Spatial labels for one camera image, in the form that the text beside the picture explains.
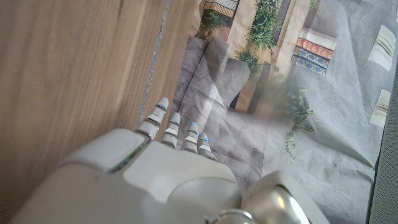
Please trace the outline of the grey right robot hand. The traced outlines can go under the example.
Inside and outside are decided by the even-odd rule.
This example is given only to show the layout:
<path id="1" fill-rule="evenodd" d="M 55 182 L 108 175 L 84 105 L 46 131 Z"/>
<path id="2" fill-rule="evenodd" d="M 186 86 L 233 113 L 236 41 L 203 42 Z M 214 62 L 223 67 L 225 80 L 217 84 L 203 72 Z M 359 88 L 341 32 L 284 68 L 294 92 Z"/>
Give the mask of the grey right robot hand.
<path id="1" fill-rule="evenodd" d="M 192 123 L 177 144 L 179 114 L 161 98 L 134 131 L 114 129 L 66 157 L 13 223 L 326 223 L 291 176 L 275 171 L 241 193 Z"/>

